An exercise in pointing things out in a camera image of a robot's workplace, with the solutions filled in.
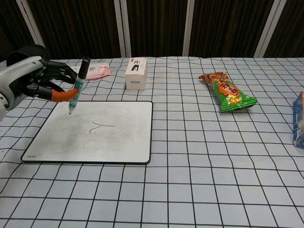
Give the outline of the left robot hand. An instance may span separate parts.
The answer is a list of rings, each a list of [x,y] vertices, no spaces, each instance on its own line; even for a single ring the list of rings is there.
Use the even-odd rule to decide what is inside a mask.
[[[52,79],[74,84],[77,73],[64,63],[47,61],[41,56],[28,57],[0,71],[0,102],[8,112],[26,97],[63,102],[77,94],[64,91]]]

